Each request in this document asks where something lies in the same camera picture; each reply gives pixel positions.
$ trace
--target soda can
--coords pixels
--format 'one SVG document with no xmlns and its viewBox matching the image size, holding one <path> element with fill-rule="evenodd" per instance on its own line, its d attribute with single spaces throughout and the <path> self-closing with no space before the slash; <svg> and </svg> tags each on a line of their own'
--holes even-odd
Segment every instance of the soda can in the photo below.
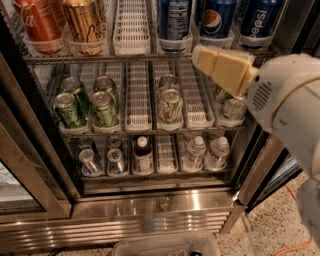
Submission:
<svg viewBox="0 0 320 256">
<path fill-rule="evenodd" d="M 94 152 L 95 157 L 100 160 L 100 155 L 96 146 L 96 143 L 94 142 L 93 138 L 87 137 L 87 138 L 81 138 L 79 140 L 79 147 L 84 149 L 91 149 Z"/>
<path fill-rule="evenodd" d="M 102 41 L 106 34 L 103 0 L 62 0 L 73 40 L 79 43 Z M 102 49 L 83 45 L 81 53 L 97 55 Z"/>
<path fill-rule="evenodd" d="M 158 35 L 163 40 L 183 40 L 188 37 L 192 0 L 158 1 Z"/>
<path fill-rule="evenodd" d="M 113 99 L 116 113 L 119 113 L 119 95 L 116 83 L 108 76 L 98 77 L 94 83 L 93 90 L 95 92 L 105 91 L 109 93 Z"/>
<path fill-rule="evenodd" d="M 61 38 L 61 29 L 47 0 L 12 0 L 12 4 L 32 42 L 49 42 Z M 53 54 L 60 49 L 48 43 L 48 46 L 36 50 L 43 54 Z"/>
<path fill-rule="evenodd" d="M 61 93 L 55 97 L 54 109 L 66 129 L 75 129 L 87 125 L 87 120 L 79 103 L 71 93 Z"/>
<path fill-rule="evenodd" d="M 247 110 L 247 99 L 244 96 L 237 96 L 228 99 L 223 104 L 221 114 L 223 119 L 242 120 Z"/>
<path fill-rule="evenodd" d="M 63 28 L 67 22 L 67 18 L 64 13 L 64 9 L 63 9 L 63 5 L 62 5 L 61 1 L 60 0 L 59 1 L 49 0 L 49 4 L 50 4 L 50 7 L 51 7 L 52 12 L 54 14 L 54 17 L 56 18 L 58 25 L 61 28 Z"/>
<path fill-rule="evenodd" d="M 263 38 L 269 36 L 274 25 L 283 0 L 251 0 L 241 1 L 237 11 L 237 22 L 240 23 L 240 33 L 251 38 Z"/>
<path fill-rule="evenodd" d="M 159 102 L 161 122 L 174 124 L 182 120 L 182 98 L 180 92 L 168 89 L 162 93 Z"/>
<path fill-rule="evenodd" d="M 107 149 L 120 149 L 123 152 L 122 140 L 119 136 L 110 136 L 107 138 Z"/>
<path fill-rule="evenodd" d="M 110 128 L 119 124 L 113 99 L 107 92 L 96 92 L 90 99 L 97 127 Z"/>
<path fill-rule="evenodd" d="M 79 102 L 83 113 L 88 116 L 90 108 L 89 98 L 86 88 L 80 80 L 74 77 L 64 79 L 61 83 L 61 91 L 73 94 Z"/>
<path fill-rule="evenodd" d="M 120 149 L 111 149 L 108 154 L 108 174 L 110 176 L 125 176 L 128 174 L 123 153 Z"/>
<path fill-rule="evenodd" d="M 164 91 L 168 89 L 175 89 L 177 91 L 180 90 L 178 78 L 173 74 L 165 74 L 160 78 L 158 84 L 159 95 L 161 95 Z"/>
<path fill-rule="evenodd" d="M 200 36 L 228 37 L 237 0 L 207 0 L 203 10 Z"/>
<path fill-rule="evenodd" d="M 216 85 L 213 91 L 213 96 L 217 103 L 223 104 L 227 99 L 230 99 L 232 96 L 223 90 L 220 86 Z"/>
<path fill-rule="evenodd" d="M 103 172 L 100 162 L 97 160 L 91 149 L 82 150 L 79 154 L 79 160 L 84 164 L 90 174 Z"/>
</svg>

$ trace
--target red can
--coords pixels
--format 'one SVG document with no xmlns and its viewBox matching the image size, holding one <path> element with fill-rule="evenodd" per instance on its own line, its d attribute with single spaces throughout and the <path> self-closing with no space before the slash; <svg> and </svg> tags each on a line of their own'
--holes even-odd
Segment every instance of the red can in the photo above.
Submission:
<svg viewBox="0 0 320 256">
<path fill-rule="evenodd" d="M 63 28 L 67 22 L 67 18 L 64 13 L 62 2 L 60 0 L 49 0 L 49 3 L 58 25 Z"/>
<path fill-rule="evenodd" d="M 61 29 L 48 0 L 12 0 L 12 4 L 31 41 L 47 42 L 61 38 Z M 48 44 L 48 47 L 39 52 L 52 54 L 57 50 Z"/>
</svg>

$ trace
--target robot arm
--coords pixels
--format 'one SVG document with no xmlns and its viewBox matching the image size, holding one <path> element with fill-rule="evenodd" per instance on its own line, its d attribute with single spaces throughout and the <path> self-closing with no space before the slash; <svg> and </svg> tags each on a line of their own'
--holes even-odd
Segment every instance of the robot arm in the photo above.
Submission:
<svg viewBox="0 0 320 256">
<path fill-rule="evenodd" d="M 320 245 L 320 59 L 288 55 L 252 67 L 248 53 L 197 46 L 193 64 L 233 96 L 248 93 L 248 110 L 277 136 L 309 176 L 298 191 L 303 223 Z"/>
</svg>

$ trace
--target orange cable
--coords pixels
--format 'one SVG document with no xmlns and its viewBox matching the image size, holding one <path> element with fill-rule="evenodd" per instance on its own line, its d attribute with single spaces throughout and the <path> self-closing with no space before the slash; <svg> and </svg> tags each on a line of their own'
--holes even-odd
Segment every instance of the orange cable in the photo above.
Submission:
<svg viewBox="0 0 320 256">
<path fill-rule="evenodd" d="M 289 192 L 292 195 L 292 197 L 294 198 L 294 200 L 297 200 L 293 190 L 287 184 L 286 184 L 286 188 L 289 190 Z M 287 248 L 287 249 L 283 249 L 283 250 L 277 252 L 275 254 L 275 256 L 280 256 L 280 255 L 282 255 L 284 253 L 287 253 L 287 252 L 292 252 L 292 251 L 297 251 L 297 250 L 301 250 L 301 249 L 307 248 L 310 245 L 312 245 L 312 242 L 313 242 L 313 238 L 311 236 L 309 242 L 307 242 L 306 244 L 302 244 L 302 245 L 290 247 L 290 248 Z"/>
</svg>

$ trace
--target clear bottle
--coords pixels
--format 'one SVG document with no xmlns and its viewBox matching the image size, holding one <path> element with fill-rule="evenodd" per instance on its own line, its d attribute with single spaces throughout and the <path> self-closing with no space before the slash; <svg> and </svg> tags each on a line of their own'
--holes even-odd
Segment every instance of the clear bottle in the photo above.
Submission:
<svg viewBox="0 0 320 256">
<path fill-rule="evenodd" d="M 144 176 L 153 173 L 153 154 L 151 143 L 145 136 L 140 136 L 134 144 L 134 174 Z"/>
<path fill-rule="evenodd" d="M 202 160 L 206 154 L 206 144 L 201 136 L 190 140 L 187 145 L 183 170 L 185 172 L 197 172 L 202 169 Z"/>
<path fill-rule="evenodd" d="M 226 159 L 230 153 L 230 146 L 226 137 L 214 139 L 204 159 L 206 170 L 217 171 L 226 166 Z"/>
</svg>

